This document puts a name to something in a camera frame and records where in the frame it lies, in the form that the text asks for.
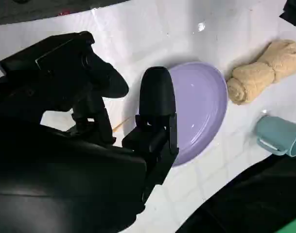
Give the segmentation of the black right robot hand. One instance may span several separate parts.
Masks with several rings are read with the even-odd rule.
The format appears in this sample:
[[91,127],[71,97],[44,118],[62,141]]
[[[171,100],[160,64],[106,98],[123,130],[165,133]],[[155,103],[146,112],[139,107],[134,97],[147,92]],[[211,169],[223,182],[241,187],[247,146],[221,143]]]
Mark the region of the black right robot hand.
[[104,98],[129,87],[90,32],[50,36],[0,61],[0,233],[117,233],[179,152],[172,78],[143,75],[135,128],[116,147]]

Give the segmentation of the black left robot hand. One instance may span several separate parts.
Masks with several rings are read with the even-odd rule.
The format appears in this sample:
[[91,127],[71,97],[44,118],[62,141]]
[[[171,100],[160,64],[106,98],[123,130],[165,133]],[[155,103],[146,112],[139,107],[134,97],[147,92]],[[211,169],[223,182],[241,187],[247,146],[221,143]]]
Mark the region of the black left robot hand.
[[296,0],[287,0],[279,17],[296,27]]

